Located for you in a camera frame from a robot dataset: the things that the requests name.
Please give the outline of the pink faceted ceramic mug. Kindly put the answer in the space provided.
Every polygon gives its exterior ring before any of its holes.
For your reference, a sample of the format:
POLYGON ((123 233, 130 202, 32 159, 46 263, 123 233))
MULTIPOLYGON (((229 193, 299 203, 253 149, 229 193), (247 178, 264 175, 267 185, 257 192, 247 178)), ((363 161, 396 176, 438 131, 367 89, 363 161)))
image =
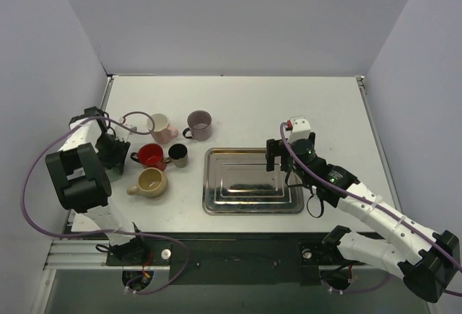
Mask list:
POLYGON ((170 125, 169 118, 162 113, 152 114, 147 118, 147 128, 151 136, 158 144, 167 144, 178 137, 178 130, 170 125))

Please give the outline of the lilac ceramic mug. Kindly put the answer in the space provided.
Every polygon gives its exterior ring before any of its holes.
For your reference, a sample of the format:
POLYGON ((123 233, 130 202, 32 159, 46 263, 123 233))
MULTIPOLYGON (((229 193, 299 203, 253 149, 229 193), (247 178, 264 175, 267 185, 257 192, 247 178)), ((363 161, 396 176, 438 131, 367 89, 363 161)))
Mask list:
POLYGON ((196 141, 206 141, 212 135, 212 117, 205 110, 196 110, 187 117, 188 127, 183 130, 183 137, 196 141))

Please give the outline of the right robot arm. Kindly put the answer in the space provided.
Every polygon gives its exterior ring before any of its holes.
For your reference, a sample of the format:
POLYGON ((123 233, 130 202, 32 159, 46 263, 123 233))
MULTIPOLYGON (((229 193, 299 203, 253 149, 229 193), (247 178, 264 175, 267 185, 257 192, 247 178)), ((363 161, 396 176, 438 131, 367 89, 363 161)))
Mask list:
POLYGON ((380 239, 365 237, 348 227, 335 227, 323 240, 327 261, 357 261, 401 279, 420 299, 436 303, 461 270, 460 243, 452 232, 436 232, 408 218, 375 195, 348 170, 327 163, 315 153, 315 134, 289 143, 266 142, 266 169, 295 174, 320 205, 329 204, 366 224, 380 239))

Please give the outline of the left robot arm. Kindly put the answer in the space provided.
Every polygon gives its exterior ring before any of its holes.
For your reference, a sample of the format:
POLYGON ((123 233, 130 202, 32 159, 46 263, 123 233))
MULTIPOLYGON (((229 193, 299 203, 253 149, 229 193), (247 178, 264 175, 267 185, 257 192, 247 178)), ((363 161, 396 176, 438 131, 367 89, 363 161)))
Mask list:
POLYGON ((110 200, 108 173, 121 176, 130 147, 128 138, 137 127, 122 117, 110 125, 109 115, 97 108, 84 110, 69 122, 72 131, 62 147, 45 157, 58 200, 66 210, 89 218, 106 234, 108 252, 124 263, 148 261, 149 248, 140 230, 110 200))

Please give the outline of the cream ceramic mug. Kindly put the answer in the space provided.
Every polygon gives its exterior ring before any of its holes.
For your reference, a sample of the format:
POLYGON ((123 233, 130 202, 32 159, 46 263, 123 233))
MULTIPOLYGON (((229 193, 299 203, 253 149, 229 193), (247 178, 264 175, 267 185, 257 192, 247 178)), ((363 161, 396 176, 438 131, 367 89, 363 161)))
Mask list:
POLYGON ((166 193, 167 188, 166 174, 155 167, 149 167, 141 172, 136 184, 127 188, 126 192, 130 196, 158 199, 166 193))

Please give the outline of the small dark brown cup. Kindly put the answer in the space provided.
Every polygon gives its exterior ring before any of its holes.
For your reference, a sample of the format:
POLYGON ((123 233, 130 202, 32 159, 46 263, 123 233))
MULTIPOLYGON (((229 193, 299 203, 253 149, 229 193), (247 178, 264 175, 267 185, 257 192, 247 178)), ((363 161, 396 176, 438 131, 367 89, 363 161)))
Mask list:
POLYGON ((174 144, 168 150, 170 162, 178 168, 185 168, 188 164, 188 148, 184 144, 174 144))

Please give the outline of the red ceramic mug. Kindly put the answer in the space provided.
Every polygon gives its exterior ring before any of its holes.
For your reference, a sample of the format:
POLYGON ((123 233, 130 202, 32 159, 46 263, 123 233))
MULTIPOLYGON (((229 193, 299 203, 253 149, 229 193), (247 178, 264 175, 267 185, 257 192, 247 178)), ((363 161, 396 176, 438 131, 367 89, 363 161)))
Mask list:
POLYGON ((146 144, 137 152, 130 154, 130 159, 144 167, 153 167, 165 171, 170 159, 164 156, 163 149, 158 144, 146 144))

